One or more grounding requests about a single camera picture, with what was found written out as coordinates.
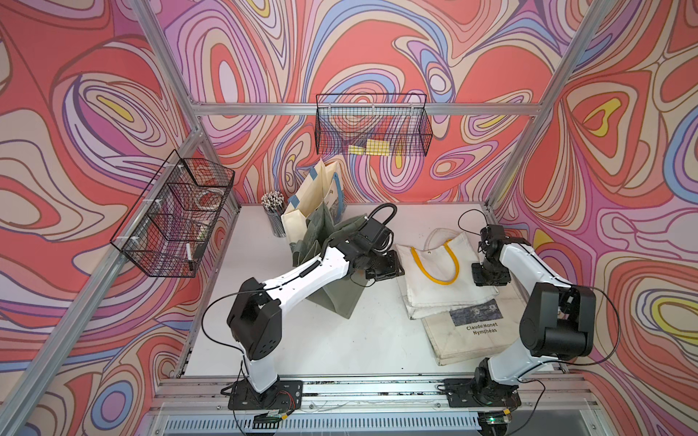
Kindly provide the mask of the cream bag with yellow handles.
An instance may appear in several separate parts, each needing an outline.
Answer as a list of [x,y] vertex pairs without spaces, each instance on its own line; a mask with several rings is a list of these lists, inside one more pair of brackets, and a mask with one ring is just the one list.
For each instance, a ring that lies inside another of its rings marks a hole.
[[427,241],[435,246],[396,247],[405,272],[398,285],[409,319],[487,303],[498,296],[495,287],[474,283],[472,266],[479,258],[467,234],[437,228]]

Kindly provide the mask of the green canvas bag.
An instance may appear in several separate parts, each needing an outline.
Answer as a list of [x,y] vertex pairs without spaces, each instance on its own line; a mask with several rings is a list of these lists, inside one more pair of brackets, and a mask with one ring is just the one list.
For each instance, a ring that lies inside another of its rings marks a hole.
[[[324,254],[329,243],[336,238],[349,236],[365,221],[358,215],[341,223],[334,223],[329,209],[321,206],[306,220],[307,229],[298,242],[290,243],[294,266],[309,261],[318,254]],[[306,299],[312,303],[350,319],[369,281],[362,270],[321,287]]]

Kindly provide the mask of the cream canvas bag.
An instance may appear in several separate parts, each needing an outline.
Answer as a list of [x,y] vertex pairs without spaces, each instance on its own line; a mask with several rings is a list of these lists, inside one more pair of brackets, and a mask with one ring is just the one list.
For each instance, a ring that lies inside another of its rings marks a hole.
[[492,357],[519,339],[526,301],[511,286],[485,303],[423,319],[436,363],[447,366]]

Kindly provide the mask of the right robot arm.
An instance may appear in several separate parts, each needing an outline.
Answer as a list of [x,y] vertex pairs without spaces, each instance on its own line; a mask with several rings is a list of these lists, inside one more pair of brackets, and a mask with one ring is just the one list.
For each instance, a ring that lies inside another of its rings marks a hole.
[[511,398],[526,376],[545,365],[592,352],[596,297],[591,288],[563,279],[526,243],[480,245],[484,259],[473,265],[476,284],[507,284],[514,278],[528,294],[519,338],[483,359],[474,373],[472,395],[489,406]]

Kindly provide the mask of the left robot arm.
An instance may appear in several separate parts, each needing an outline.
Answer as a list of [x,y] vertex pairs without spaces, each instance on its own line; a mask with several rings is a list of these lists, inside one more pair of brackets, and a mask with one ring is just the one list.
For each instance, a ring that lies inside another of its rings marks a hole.
[[273,352],[282,341],[289,312],[314,292],[356,270],[374,282],[405,273],[395,250],[376,252],[343,239],[291,272],[264,283],[254,277],[242,283],[226,324],[244,348],[246,381],[254,392],[262,394],[279,380]]

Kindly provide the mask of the yellow sticky note pad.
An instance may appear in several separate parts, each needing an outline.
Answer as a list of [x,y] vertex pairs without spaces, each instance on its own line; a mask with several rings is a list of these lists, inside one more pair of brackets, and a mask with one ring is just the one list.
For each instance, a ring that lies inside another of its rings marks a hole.
[[390,156],[391,144],[386,140],[368,139],[365,144],[367,156]]

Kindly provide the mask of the clear cup of pencils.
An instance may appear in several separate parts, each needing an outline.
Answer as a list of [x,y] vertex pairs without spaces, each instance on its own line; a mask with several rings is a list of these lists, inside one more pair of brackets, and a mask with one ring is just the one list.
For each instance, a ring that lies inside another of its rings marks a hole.
[[278,191],[265,193],[261,198],[261,205],[275,237],[285,237],[285,229],[282,222],[282,215],[285,212],[285,196]]

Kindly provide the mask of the tape roll in basket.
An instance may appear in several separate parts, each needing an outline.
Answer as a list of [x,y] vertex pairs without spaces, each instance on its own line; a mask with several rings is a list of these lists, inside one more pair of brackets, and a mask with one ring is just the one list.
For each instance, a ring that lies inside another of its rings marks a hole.
[[198,187],[194,194],[194,207],[198,211],[213,212],[224,201],[225,190],[219,187]]

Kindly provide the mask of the white marker in basket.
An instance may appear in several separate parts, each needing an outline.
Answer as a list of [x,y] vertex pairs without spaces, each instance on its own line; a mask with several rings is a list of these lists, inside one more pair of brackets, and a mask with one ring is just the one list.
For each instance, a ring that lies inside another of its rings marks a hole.
[[187,264],[188,264],[189,270],[193,272],[194,271],[194,256],[193,256],[191,243],[186,243],[185,249],[186,249],[186,257],[187,257]]

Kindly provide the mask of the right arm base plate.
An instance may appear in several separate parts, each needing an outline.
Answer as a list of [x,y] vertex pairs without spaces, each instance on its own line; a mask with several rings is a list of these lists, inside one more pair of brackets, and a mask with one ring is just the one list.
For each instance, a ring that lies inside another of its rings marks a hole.
[[515,410],[522,402],[517,385],[476,378],[444,379],[436,386],[451,408],[500,408]]

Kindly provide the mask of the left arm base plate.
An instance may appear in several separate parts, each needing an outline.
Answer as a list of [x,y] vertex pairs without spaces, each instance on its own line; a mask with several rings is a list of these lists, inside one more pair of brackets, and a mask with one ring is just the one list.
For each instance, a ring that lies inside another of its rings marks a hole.
[[236,381],[229,389],[231,411],[278,410],[290,412],[302,406],[304,383],[279,380],[264,392],[257,392],[247,380]]

